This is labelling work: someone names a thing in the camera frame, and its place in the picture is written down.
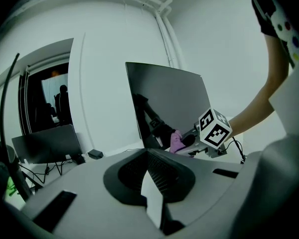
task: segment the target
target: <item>black monitor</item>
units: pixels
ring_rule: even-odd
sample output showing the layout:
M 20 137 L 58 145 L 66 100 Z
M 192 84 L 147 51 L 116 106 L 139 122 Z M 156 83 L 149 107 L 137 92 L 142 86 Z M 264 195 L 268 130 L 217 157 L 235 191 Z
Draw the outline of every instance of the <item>black monitor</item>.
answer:
M 66 161 L 66 155 L 82 154 L 72 125 L 64 125 L 12 139 L 22 163 L 52 163 Z
M 142 63 L 128 62 L 126 68 L 146 148 L 169 147 L 171 131 L 178 129 L 187 134 L 210 107 L 203 79 L 198 74 Z

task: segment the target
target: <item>monitor screen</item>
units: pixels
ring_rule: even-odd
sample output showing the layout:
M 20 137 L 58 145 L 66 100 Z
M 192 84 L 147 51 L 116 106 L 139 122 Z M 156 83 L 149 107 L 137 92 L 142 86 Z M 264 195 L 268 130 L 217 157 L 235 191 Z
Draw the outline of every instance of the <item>monitor screen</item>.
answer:
M 172 132 L 187 134 L 210 107 L 198 74 L 142 63 L 126 67 L 145 148 L 168 148 Z

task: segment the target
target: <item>human arm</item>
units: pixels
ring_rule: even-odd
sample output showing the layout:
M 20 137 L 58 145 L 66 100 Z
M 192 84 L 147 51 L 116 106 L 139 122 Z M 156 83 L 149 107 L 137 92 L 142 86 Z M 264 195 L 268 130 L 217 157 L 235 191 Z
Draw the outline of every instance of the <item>human arm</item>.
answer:
M 289 62 L 278 38 L 264 35 L 268 50 L 269 69 L 264 86 L 251 103 L 229 121 L 233 130 L 230 137 L 247 131 L 267 118 L 273 111 L 269 97 L 288 76 Z

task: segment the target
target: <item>black pole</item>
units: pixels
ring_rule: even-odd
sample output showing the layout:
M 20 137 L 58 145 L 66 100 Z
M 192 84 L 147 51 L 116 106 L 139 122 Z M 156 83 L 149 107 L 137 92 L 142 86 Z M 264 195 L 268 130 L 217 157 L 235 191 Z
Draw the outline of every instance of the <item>black pole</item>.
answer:
M 26 201 L 32 195 L 32 192 L 27 182 L 25 181 L 22 171 L 20 170 L 18 159 L 16 158 L 15 153 L 11 153 L 11 157 L 9 156 L 8 148 L 5 142 L 5 134 L 4 134 L 4 106 L 5 106 L 6 92 L 8 89 L 11 74 L 13 72 L 14 66 L 16 64 L 16 61 L 18 60 L 19 55 L 20 54 L 17 53 L 17 55 L 15 56 L 3 86 L 1 103 L 0 103 L 0 139 L 1 139 L 1 147 L 3 151 L 3 157 L 2 157 L 3 162 L 8 167 L 9 174 L 14 182 L 16 189 L 19 191 L 21 197 Z

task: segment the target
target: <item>pink object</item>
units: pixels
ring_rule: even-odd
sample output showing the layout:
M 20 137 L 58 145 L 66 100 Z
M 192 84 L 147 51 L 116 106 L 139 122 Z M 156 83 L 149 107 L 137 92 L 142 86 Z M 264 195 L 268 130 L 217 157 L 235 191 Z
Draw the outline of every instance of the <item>pink object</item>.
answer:
M 175 153 L 179 149 L 182 149 L 185 147 L 185 145 L 180 141 L 181 139 L 181 133 L 179 130 L 176 130 L 174 133 L 170 136 L 170 153 Z

